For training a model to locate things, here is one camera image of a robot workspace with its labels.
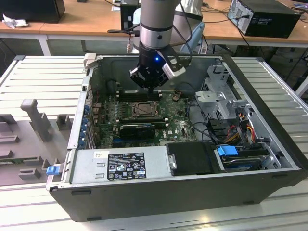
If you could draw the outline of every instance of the desk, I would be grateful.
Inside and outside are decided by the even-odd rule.
[[[126,41],[125,34],[108,34],[109,29],[121,29],[120,12],[103,0],[64,0],[65,13],[57,24],[29,22],[29,27],[11,29],[0,24],[0,38],[37,39],[44,55],[51,55],[49,39]]]
[[[230,6],[230,0],[206,1],[215,9],[224,9]],[[287,6],[292,6],[293,2],[281,0]],[[203,21],[214,22],[226,19],[222,13],[203,13]],[[238,29],[230,22],[206,23],[204,35],[209,44],[228,44],[228,45],[246,45]],[[298,21],[289,38],[266,38],[266,37],[246,37],[245,39],[251,46],[268,46],[268,47],[307,47],[308,46],[308,24]]]
[[[292,2],[281,0],[291,6]],[[224,9],[230,6],[230,0],[207,0],[211,7]],[[125,34],[108,34],[109,29],[120,29],[120,12],[111,11],[111,5],[103,0],[89,0],[78,3],[77,0],[64,0],[65,14],[58,24],[32,23],[29,27],[10,29],[0,25],[2,38],[38,39],[44,55],[50,55],[49,39],[67,40],[107,40],[126,41]],[[221,21],[226,16],[221,13],[204,13],[203,21]],[[230,22],[207,23],[204,35],[209,44],[246,45],[237,28]],[[252,46],[271,47],[307,47],[308,24],[298,21],[289,38],[245,37]]]

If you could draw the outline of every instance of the cable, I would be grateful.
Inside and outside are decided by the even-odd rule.
[[[135,29],[139,25],[140,24],[134,25],[134,26],[127,28],[125,30],[113,30],[113,29],[111,29],[111,30],[107,30],[107,33],[112,33],[112,34],[114,34],[114,33],[125,33],[125,34],[128,34],[128,35],[131,35],[133,33],[130,33],[130,31],[132,31],[133,29]]]
[[[186,82],[186,81],[180,82],[180,83],[178,83],[177,85],[175,85],[174,90],[178,90],[178,86],[181,85],[181,84],[187,84],[187,85],[189,85],[194,91],[197,91],[197,90],[193,87],[193,85],[192,85],[191,83]]]
[[[241,17],[237,20],[237,23],[236,23],[236,28],[238,29],[240,35],[242,36],[243,40],[245,41],[245,43],[247,43],[247,45],[250,47],[249,43],[246,41],[246,39],[244,38],[244,36],[242,35],[242,32],[241,30],[239,29],[239,21],[240,21]]]
[[[116,7],[120,7],[120,6],[117,6],[117,5],[115,5],[115,4],[113,4],[113,3],[109,2],[109,1],[107,1],[107,0],[104,0],[104,1],[107,2],[107,3],[109,3],[110,5],[113,5],[113,6],[116,6]]]
[[[261,46],[260,46],[260,49],[261,49],[261,52],[262,52],[262,54],[263,54],[263,59],[265,59],[265,54],[264,54],[263,49],[262,49]]]
[[[201,54],[202,45],[203,45],[203,38],[201,37],[201,42],[200,42],[200,47],[199,47],[199,50],[198,50],[198,54]]]
[[[189,28],[189,33],[190,33],[190,35],[189,35],[189,38],[186,40],[186,43],[188,43],[188,42],[192,39],[192,37],[193,37],[193,36],[192,36],[192,35],[193,35],[193,32],[192,32],[191,25],[190,25],[189,22],[188,22],[188,18],[187,18],[187,16],[186,16],[186,12],[185,12],[185,10],[184,10],[184,7],[183,7],[181,1],[180,1],[180,6],[181,6],[181,8],[182,8],[182,11],[183,11],[184,16],[185,16],[185,20],[186,20],[187,25],[188,25],[188,28]]]
[[[221,21],[215,21],[215,22],[204,22],[204,21],[202,21],[202,22],[204,22],[204,23],[222,23],[222,22],[226,22],[226,21],[230,21],[231,19],[226,19],[226,20],[221,20]]]
[[[307,21],[305,21],[304,19],[300,19],[300,21],[302,21],[303,23],[308,23]]]
[[[208,135],[208,134],[202,132],[201,130],[197,129],[197,128],[192,124],[192,122],[191,122],[191,120],[190,120],[190,118],[189,118],[189,111],[190,111],[190,109],[191,109],[192,102],[193,102],[193,100],[195,100],[195,99],[196,99],[195,97],[192,98],[192,100],[191,100],[190,103],[189,103],[188,109],[187,109],[187,119],[188,119],[188,122],[193,126],[193,128],[194,128],[196,131],[199,131],[201,134],[207,136],[208,138],[211,138],[210,135]]]
[[[13,50],[4,42],[4,40],[5,40],[5,39],[1,39],[1,38],[0,38],[0,41],[7,47],[7,49],[9,49],[10,52],[12,52],[12,53],[16,56],[16,53],[13,52]]]
[[[191,47],[188,45],[188,43],[187,43],[187,41],[185,40],[185,38],[183,37],[183,35],[181,35],[181,33],[179,32],[179,30],[175,27],[175,25],[173,25],[173,28],[174,28],[174,30],[177,32],[177,34],[180,36],[180,38],[183,40],[183,41],[185,41],[185,45],[186,45],[186,47],[187,47],[187,49],[188,49],[188,51],[189,51],[189,62],[191,62],[192,61],[192,59],[193,59],[193,52],[192,52],[192,50],[191,50]]]
[[[287,75],[287,77],[285,78],[285,82],[287,82],[288,78],[290,77],[291,73],[294,71],[294,69],[296,68],[296,66],[298,65],[299,61],[302,60],[302,58],[305,56],[305,54],[308,51],[308,47],[305,49],[304,53],[302,54],[302,56],[298,59],[298,61],[296,62],[296,64],[292,67],[292,69],[290,70],[289,74]]]
[[[0,49],[1,49],[2,52],[4,53],[4,60],[3,60],[3,63],[4,63],[4,65],[5,65],[6,67],[8,67],[7,64],[6,64],[6,53],[5,53],[4,49],[3,49],[1,46],[0,46]]]
[[[206,134],[206,133],[204,133],[203,131],[197,129],[197,128],[192,124],[192,122],[191,122],[191,120],[190,120],[190,118],[189,118],[189,116],[190,116],[189,113],[190,113],[190,109],[191,109],[193,100],[196,100],[197,105],[198,105],[198,107],[199,107],[200,110],[201,110],[201,114],[202,114],[202,115],[205,114],[204,111],[202,110],[202,108],[200,107],[200,104],[199,104],[199,102],[197,101],[196,97],[193,96],[192,100],[191,100],[190,103],[189,103],[188,109],[187,109],[187,119],[188,119],[188,122],[193,126],[193,128],[194,128],[196,131],[198,131],[198,132],[200,132],[201,134],[203,134],[203,135],[205,135],[205,136],[207,136],[207,137],[213,139],[217,144],[220,144],[220,143],[224,144],[223,141],[219,140],[219,139],[218,139],[214,134],[212,134],[210,131],[208,132],[209,134]]]
[[[204,39],[204,41],[205,41],[205,43],[206,43],[206,46],[207,46],[206,52],[207,52],[207,51],[213,52],[212,50],[210,50],[210,49],[208,48],[208,43],[207,43],[207,40],[206,40],[204,34],[202,34],[202,37],[203,37],[203,39]]]

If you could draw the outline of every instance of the slotted aluminum surface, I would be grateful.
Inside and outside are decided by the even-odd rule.
[[[255,58],[233,58],[265,104],[308,157],[308,107],[265,63]],[[245,99],[239,87],[234,87]]]
[[[20,109],[24,99],[36,99],[38,111],[48,119],[59,114],[74,118],[86,75],[82,56],[26,56],[14,61],[11,72],[0,79],[0,114],[28,120]]]

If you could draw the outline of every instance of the warning label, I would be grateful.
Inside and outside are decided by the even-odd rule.
[[[108,155],[108,180],[146,178],[144,153]]]

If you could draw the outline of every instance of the computer case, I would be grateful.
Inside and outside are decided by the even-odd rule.
[[[58,23],[64,14],[63,0],[1,0],[2,14],[13,19],[25,19],[28,22]]]
[[[273,38],[288,38],[300,16],[275,0],[233,0],[228,12],[245,36]]]
[[[139,0],[122,0],[121,1],[121,30],[133,26],[133,16],[136,9],[140,7]]]

